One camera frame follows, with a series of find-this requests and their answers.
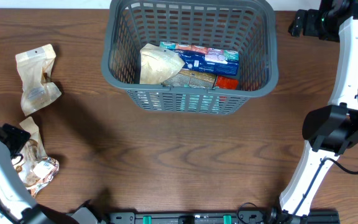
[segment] crumpled paper bag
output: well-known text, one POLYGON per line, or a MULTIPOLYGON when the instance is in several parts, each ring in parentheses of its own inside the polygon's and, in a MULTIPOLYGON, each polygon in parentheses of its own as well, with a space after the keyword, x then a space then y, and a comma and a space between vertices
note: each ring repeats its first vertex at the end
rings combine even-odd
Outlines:
POLYGON ((161 84, 185 65, 177 53, 152 44, 140 50, 140 61, 140 84, 161 84))
POLYGON ((16 55, 17 72, 23 82, 21 106, 24 115, 48 106, 62 95, 50 80, 55 57, 50 44, 16 55))
POLYGON ((41 141, 39 128, 32 117, 22 121, 20 126, 30 133, 31 137, 20 151, 23 158, 19 156, 14 158, 12 164, 31 196, 35 198, 37 193, 57 174, 59 162, 48 157, 41 141))

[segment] plastic wrapper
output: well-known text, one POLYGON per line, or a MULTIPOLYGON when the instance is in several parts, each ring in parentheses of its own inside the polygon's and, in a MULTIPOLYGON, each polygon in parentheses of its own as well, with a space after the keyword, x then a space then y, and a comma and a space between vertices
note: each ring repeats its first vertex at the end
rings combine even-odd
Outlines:
POLYGON ((215 81, 215 87, 223 88, 227 90, 235 90, 239 84, 238 80, 233 78, 226 78, 218 75, 215 81))
POLYGON ((30 133, 31 137, 20 151, 22 157, 14 158, 12 164, 31 196, 35 198, 37 193, 57 174, 59 162, 48 157, 41 141, 39 128, 32 117, 22 121, 20 126, 30 133))
POLYGON ((51 82, 55 57, 50 44, 16 55, 17 72, 23 82, 21 106, 24 115, 48 106, 62 95, 51 82))
POLYGON ((152 44, 146 44, 140 50, 140 56, 140 84, 161 84, 176 75, 185 64, 175 52, 152 44))
POLYGON ((160 42, 160 47, 172 50, 185 61, 183 68, 197 72, 212 73, 215 75, 237 75, 239 68, 239 53, 233 50, 221 50, 191 45, 181 47, 183 44, 160 42))
POLYGON ((212 89, 215 83, 216 75, 210 73, 196 72, 187 69, 182 69, 180 72, 162 84, 166 86, 175 87, 192 87, 192 88, 210 88, 212 89))

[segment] wood grain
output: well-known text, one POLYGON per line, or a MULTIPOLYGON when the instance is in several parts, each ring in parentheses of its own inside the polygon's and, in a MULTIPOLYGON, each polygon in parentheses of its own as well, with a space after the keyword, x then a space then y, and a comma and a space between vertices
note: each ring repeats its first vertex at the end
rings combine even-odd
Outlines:
MULTIPOLYGON (((61 169, 37 196, 61 212, 88 199, 103 212, 268 207, 289 183, 303 150, 306 114, 326 105, 339 44, 287 34, 294 12, 277 13, 280 80, 269 95, 229 116, 152 113, 100 72, 105 10, 0 10, 0 124, 18 125, 15 54, 51 43, 52 79, 63 96, 32 114, 61 169)), ((340 158, 358 169, 358 145, 340 158)), ((333 167, 312 204, 358 223, 358 176, 333 167)))

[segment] product label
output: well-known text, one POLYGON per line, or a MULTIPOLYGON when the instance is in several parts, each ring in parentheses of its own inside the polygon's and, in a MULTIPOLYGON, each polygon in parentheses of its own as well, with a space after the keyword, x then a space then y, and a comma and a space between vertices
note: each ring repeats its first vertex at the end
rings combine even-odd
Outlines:
POLYGON ((224 50, 223 54, 227 59, 239 60, 239 53, 234 50, 224 50))
MULTIPOLYGON (((173 51, 178 53, 179 57, 185 62, 183 68, 197 72, 207 72, 217 75, 236 75, 239 68, 238 60, 227 60, 225 55, 205 55, 193 50, 175 49, 173 51)), ((235 58, 238 53, 230 51, 227 54, 234 55, 235 58)))
POLYGON ((188 45, 188 44, 177 44, 176 49, 191 50, 191 45, 188 45))
POLYGON ((34 88, 30 91, 27 99, 28 100, 33 100, 35 98, 38 98, 40 97, 41 95, 44 95, 45 94, 45 90, 43 87, 38 87, 38 88, 34 88))
POLYGON ((43 179, 52 171, 54 167, 54 165, 47 161, 41 161, 34 167, 33 172, 37 175, 37 177, 43 179))
POLYGON ((160 47, 165 49, 175 49, 176 44, 171 42, 160 42, 160 47))

